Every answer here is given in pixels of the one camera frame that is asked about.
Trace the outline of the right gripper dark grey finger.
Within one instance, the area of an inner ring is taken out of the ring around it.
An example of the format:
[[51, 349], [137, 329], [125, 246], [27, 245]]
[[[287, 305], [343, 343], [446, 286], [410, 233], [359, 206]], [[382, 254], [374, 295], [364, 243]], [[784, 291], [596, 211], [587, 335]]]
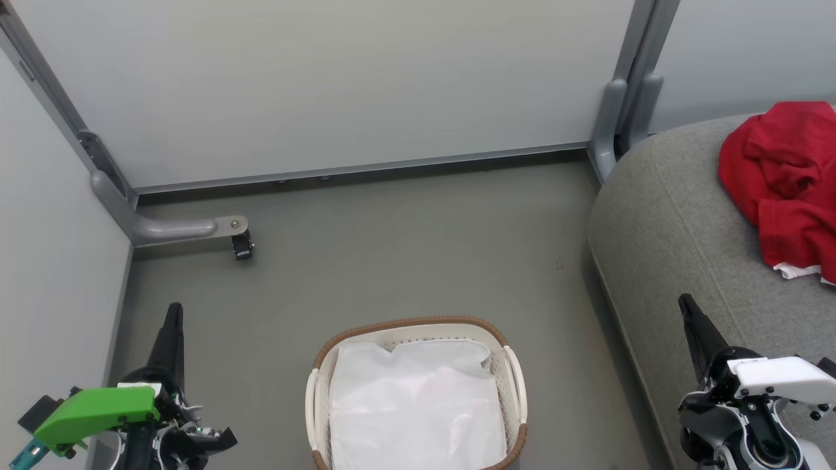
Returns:
[[696, 380], [705, 381], [714, 357], [728, 348], [728, 342], [714, 326], [691, 294], [681, 294], [678, 306]]

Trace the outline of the right gripper white band body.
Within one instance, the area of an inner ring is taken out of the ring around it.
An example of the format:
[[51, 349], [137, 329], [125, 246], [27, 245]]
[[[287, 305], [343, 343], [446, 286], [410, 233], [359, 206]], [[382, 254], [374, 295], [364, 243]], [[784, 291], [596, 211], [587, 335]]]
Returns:
[[742, 347], [698, 353], [699, 388], [684, 396], [682, 425], [747, 425], [750, 415], [775, 416], [778, 401], [794, 401], [819, 411], [832, 407], [833, 375], [797, 356], [767, 359]]

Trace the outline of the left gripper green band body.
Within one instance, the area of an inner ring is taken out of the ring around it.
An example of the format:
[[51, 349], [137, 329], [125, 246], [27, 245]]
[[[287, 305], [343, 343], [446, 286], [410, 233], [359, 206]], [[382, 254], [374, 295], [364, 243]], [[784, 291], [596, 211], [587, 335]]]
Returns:
[[66, 399], [42, 396], [34, 405], [34, 438], [59, 457], [104, 431], [128, 437], [133, 425], [150, 429], [161, 457], [209, 457], [238, 444], [230, 428], [201, 425], [201, 407], [188, 404], [184, 387], [169, 393], [148, 369], [129, 373], [115, 387], [74, 387]]

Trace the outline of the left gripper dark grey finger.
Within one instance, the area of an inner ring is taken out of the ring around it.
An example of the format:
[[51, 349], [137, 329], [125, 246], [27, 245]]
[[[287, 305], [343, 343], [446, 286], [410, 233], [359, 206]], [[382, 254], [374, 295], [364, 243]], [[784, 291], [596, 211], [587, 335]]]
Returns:
[[185, 377], [184, 309], [173, 302], [167, 309], [162, 327], [150, 351], [147, 368], [169, 393], [183, 392]]

